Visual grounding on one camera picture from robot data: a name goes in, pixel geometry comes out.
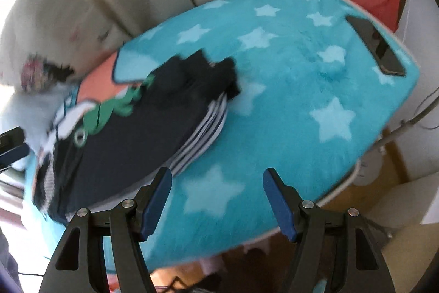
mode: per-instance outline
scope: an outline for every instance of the phone screen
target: phone screen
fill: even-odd
[[[378,39],[374,39],[373,34],[380,34],[380,32],[370,20],[351,15],[346,16],[346,20],[369,49],[383,74],[394,76],[406,75],[404,66],[385,39],[381,36]]]

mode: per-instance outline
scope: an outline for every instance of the white round object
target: white round object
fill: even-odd
[[[383,157],[378,149],[367,152],[361,158],[361,166],[353,183],[360,187],[369,185],[380,175],[382,165]]]

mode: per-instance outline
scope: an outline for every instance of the pile of clothes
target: pile of clothes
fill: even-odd
[[[161,166],[181,173],[218,137],[239,94],[235,63],[174,56],[140,85],[63,108],[40,155],[34,203],[67,224],[82,207],[124,199]]]

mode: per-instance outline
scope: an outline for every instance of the white pillow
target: white pillow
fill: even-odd
[[[0,83],[42,90],[69,67],[83,77],[128,40],[85,0],[16,0],[0,34]]]
[[[15,127],[25,131],[26,142],[38,154],[47,140],[55,113],[62,105],[73,85],[57,84],[40,93],[15,92],[0,114],[0,133]],[[13,167],[23,170],[26,159],[14,163]]]

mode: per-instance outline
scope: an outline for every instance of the bed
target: bed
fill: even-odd
[[[274,232],[277,223],[262,187],[267,167],[275,167],[302,197],[320,203],[352,181],[357,171],[350,169],[409,96],[419,70],[372,19],[406,70],[404,77],[382,74],[347,14],[367,17],[345,0],[215,0],[119,50],[111,74],[116,84],[141,82],[171,56],[204,49],[211,61],[234,58],[241,88],[219,138],[174,178],[157,229],[141,245],[150,270]],[[22,219],[51,255],[64,227],[32,204],[35,165],[33,160],[26,173]],[[111,208],[150,180],[91,209]],[[109,239],[105,256],[112,271]]]

